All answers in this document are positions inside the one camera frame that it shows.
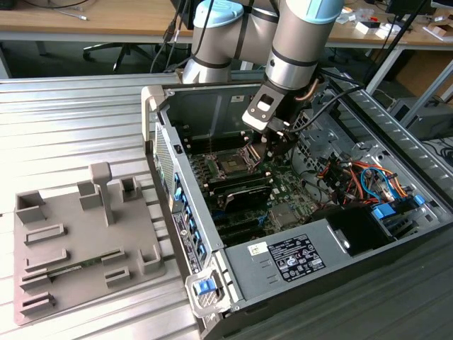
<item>monitor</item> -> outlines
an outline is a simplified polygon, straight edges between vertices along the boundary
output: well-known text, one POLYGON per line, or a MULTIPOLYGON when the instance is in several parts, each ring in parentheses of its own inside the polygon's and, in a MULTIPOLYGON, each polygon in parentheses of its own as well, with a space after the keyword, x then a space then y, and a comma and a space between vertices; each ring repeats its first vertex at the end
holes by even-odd
POLYGON ((437 9, 453 9, 453 0, 431 0, 431 7, 437 9))
MULTIPOLYGON (((395 22, 398 26, 403 26, 405 21, 403 17, 406 14, 413 14, 417 11, 422 0, 390 0, 389 5, 386 8, 387 13, 394 14, 395 17, 389 18, 389 22, 395 22)), ((427 1, 426 4, 422 7, 419 15, 431 16, 436 11, 435 8, 431 7, 430 1, 427 1)))

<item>black strap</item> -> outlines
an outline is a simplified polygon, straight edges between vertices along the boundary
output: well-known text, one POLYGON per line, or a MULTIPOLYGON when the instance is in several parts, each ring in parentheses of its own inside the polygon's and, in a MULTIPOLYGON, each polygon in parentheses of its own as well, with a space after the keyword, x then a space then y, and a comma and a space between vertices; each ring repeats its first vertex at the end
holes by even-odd
POLYGON ((271 23, 278 23, 278 17, 277 16, 271 16, 270 14, 263 13, 261 11, 257 11, 256 9, 252 9, 252 16, 255 16, 259 19, 263 19, 266 21, 270 21, 271 23))
POLYGON ((318 64, 318 60, 314 60, 312 62, 300 62, 298 60, 294 60, 288 57, 285 57, 284 55, 281 55, 277 50, 272 46, 272 52, 273 54, 280 60, 283 60, 284 62, 294 65, 294 66, 300 66, 300 67, 310 67, 318 64))
POLYGON ((209 67, 210 69, 224 69, 225 67, 228 67, 231 62, 225 62, 224 64, 211 64, 210 62, 203 62, 201 59, 198 59, 195 55, 192 56, 192 59, 197 62, 197 64, 200 64, 201 66, 204 67, 209 67))
POLYGON ((239 32, 238 45, 236 45, 234 59, 239 59, 239 56, 241 55, 243 40, 246 37, 247 24, 248 24, 248 14, 244 13, 244 15, 242 16, 241 31, 239 32))

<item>white sticker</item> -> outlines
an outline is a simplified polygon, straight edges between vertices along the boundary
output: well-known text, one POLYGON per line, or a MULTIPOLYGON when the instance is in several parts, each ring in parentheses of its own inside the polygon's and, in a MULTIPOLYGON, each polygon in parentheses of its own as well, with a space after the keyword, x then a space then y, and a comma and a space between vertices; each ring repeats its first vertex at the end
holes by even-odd
POLYGON ((257 244, 252 244, 248 246, 248 251, 250 252, 251 256, 255 256, 258 254, 262 254, 268 251, 268 244, 266 242, 261 242, 257 244))
POLYGON ((240 103, 244 99, 244 96, 232 96, 231 97, 231 102, 232 103, 240 103))

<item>floor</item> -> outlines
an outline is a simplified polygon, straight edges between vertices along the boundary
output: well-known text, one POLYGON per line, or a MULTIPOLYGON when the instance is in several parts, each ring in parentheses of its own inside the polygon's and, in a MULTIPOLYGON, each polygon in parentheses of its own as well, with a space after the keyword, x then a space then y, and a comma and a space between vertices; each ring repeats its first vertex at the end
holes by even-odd
MULTIPOLYGON (((94 61, 87 62, 83 59, 83 48, 96 45, 92 42, 45 42, 47 55, 39 56, 38 48, 34 42, 7 41, 3 42, 6 61, 13 78, 36 78, 36 77, 70 77, 107 75, 113 73, 113 65, 120 52, 119 48, 99 50, 91 53, 94 61)), ((142 48, 154 56, 155 45, 143 45, 142 48)), ((162 72, 165 68, 167 53, 159 56, 155 65, 155 72, 162 72)), ((175 50, 172 62, 179 62, 186 56, 186 50, 175 50)), ((363 50, 332 49, 326 48, 321 64, 326 67, 337 67, 351 74, 355 79, 363 80, 372 60, 365 56, 363 50)), ((233 68, 239 68, 239 62, 233 64, 233 68)), ((119 74, 147 73, 151 62, 141 55, 132 53, 125 56, 119 74)), ((389 98, 403 98, 412 96, 406 88, 397 81, 383 81, 375 98, 384 106, 389 106, 392 100, 389 98)))

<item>robotic arm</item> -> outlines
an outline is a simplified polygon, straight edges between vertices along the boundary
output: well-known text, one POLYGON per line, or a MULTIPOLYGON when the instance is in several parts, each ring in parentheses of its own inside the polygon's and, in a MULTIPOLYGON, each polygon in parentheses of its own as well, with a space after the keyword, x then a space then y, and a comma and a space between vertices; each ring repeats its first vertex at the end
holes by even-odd
POLYGON ((205 0, 197 8, 195 56, 184 70, 183 82, 228 81, 233 59, 266 64, 265 80, 242 119, 259 133, 273 130, 291 138, 282 134, 294 120, 288 108, 311 98, 318 83, 318 59, 344 1, 214 0, 206 20, 210 4, 205 0), (253 7, 244 11, 242 5, 253 7))

